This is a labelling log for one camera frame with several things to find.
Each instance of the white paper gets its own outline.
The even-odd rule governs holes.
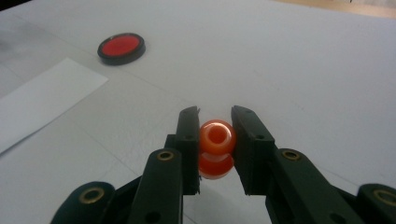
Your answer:
[[[0,153],[98,89],[107,78],[70,59],[0,99]]]

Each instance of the red disc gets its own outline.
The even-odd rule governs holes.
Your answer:
[[[135,50],[139,43],[134,35],[118,35],[103,45],[102,52],[107,56],[121,56]]]

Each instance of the plastic bead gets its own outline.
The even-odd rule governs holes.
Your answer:
[[[236,135],[233,127],[220,119],[206,122],[200,130],[199,173],[207,179],[219,179],[233,168]]]

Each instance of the orange bead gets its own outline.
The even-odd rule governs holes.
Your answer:
[[[233,168],[233,157],[226,154],[222,160],[219,156],[211,158],[210,154],[201,153],[199,156],[199,174],[206,179],[219,179],[227,175]]]
[[[233,127],[220,119],[206,122],[200,130],[200,150],[212,155],[232,153],[236,136]]]

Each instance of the orange ring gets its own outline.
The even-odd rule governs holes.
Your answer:
[[[206,179],[219,179],[233,169],[233,157],[226,154],[221,161],[212,161],[210,154],[199,155],[199,174]]]
[[[232,153],[236,143],[233,127],[220,119],[206,122],[200,130],[200,149],[212,155]]]

